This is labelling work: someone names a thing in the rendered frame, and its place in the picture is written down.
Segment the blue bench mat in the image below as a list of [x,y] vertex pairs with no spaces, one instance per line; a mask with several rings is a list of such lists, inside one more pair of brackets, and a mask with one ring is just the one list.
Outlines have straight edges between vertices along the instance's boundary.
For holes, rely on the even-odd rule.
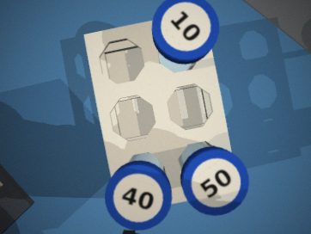
[[[153,21],[165,0],[0,0],[0,164],[34,203],[3,234],[122,234],[84,35]],[[189,202],[140,234],[311,234],[311,54],[242,0],[212,48],[231,151],[249,188],[232,212]]]

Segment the beige tube rack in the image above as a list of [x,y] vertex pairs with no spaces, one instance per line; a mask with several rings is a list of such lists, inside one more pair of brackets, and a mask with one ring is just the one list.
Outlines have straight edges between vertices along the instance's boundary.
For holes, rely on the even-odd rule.
[[172,204],[187,201],[178,162],[187,145],[231,151],[212,49],[191,70],[173,73],[159,63],[152,21],[84,39],[111,177],[131,155],[149,152],[163,161]]

